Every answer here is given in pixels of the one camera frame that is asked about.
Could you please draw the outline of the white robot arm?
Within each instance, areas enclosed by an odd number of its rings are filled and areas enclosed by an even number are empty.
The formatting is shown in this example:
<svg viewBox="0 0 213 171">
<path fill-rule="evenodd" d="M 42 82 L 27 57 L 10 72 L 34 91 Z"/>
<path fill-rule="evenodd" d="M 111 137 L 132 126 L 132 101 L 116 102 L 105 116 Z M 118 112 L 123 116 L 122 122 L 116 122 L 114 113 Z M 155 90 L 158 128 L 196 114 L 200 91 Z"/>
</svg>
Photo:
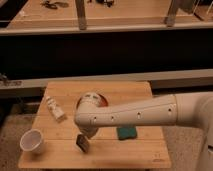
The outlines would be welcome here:
<svg viewBox="0 0 213 171">
<path fill-rule="evenodd" d="M 88 138 L 100 127 L 177 125 L 204 132 L 196 171 L 213 171 L 213 92 L 179 93 L 101 107 L 102 98 L 85 93 L 74 122 Z"/>
</svg>

